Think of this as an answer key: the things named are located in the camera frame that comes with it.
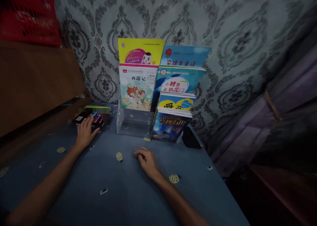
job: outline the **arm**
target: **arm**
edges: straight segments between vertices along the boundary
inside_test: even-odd
[[[52,172],[13,210],[7,217],[5,225],[36,225],[45,217],[62,190],[73,164],[99,131],[97,128],[91,133],[92,121],[93,118],[83,120],[77,128],[76,144]]]
[[[183,226],[210,226],[210,224],[187,202],[177,189],[160,173],[152,152],[141,147],[134,152],[141,167],[165,195]]]

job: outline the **wallpaper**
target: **wallpaper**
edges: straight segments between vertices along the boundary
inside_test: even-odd
[[[316,1],[56,0],[55,9],[94,101],[118,101],[118,37],[212,47],[192,111],[207,143],[263,91],[288,48],[316,23]]]

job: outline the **clear acrylic book stand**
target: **clear acrylic book stand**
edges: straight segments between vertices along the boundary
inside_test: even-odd
[[[142,138],[151,138],[154,112],[122,108],[118,100],[117,132]]]

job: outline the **wooden furniture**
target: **wooden furniture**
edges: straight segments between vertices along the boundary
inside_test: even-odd
[[[36,136],[74,118],[90,99],[52,111],[86,92],[73,49],[0,41],[0,62],[1,166]]]
[[[317,225],[314,176],[249,165],[226,183],[251,226]]]

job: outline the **blue tablecloth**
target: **blue tablecloth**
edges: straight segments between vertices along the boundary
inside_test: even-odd
[[[117,113],[112,114],[110,130],[98,134],[91,143],[95,147],[79,157],[48,219],[60,225],[178,225],[164,195],[133,157],[135,149],[144,146],[154,153],[163,175],[181,176],[175,187],[211,225],[249,225],[204,149],[119,135],[116,118]],[[76,142],[74,126],[65,123],[52,133],[32,143],[35,150],[0,178],[1,207],[12,211],[64,157],[57,148],[68,152]],[[105,188],[108,192],[100,195]]]

